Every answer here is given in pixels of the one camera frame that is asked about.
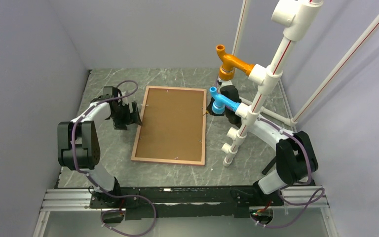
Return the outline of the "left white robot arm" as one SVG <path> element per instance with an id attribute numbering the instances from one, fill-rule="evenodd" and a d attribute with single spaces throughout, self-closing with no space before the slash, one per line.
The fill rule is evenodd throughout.
<path id="1" fill-rule="evenodd" d="M 59 164 L 83 174 L 94 186 L 94 193 L 103 197 L 109 207 L 121 203 L 122 193 L 118 180 L 100 163 L 97 127 L 106 120 L 111 120 L 116 130 L 127 130 L 131 124 L 142 125 L 138 104 L 129 102 L 129 96 L 117 87 L 106 86 L 84 112 L 57 126 Z"/>

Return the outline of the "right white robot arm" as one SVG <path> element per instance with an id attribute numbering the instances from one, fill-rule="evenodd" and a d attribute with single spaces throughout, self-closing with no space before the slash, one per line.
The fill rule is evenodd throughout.
<path id="1" fill-rule="evenodd" d="M 209 111 L 211 114 L 220 115 L 229 110 L 242 119 L 239 129 L 232 127 L 227 133 L 233 144 L 225 143 L 222 146 L 222 151 L 227 155 L 224 160 L 225 166 L 230 165 L 247 132 L 275 148 L 276 169 L 254 183 L 252 198 L 256 204 L 266 204 L 271 199 L 271 193 L 295 183 L 311 183 L 312 174 L 318 169 L 318 162 L 310 138 L 305 132 L 295 133 L 276 125 L 260 114 L 251 112 L 246 104 L 235 102 L 220 94 L 214 86 L 209 91 L 212 96 Z"/>

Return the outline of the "pink picture frame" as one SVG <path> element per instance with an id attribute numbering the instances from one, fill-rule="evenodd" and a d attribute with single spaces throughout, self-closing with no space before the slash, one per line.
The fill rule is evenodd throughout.
<path id="1" fill-rule="evenodd" d="M 203 166 L 207 91 L 147 86 L 132 161 Z"/>

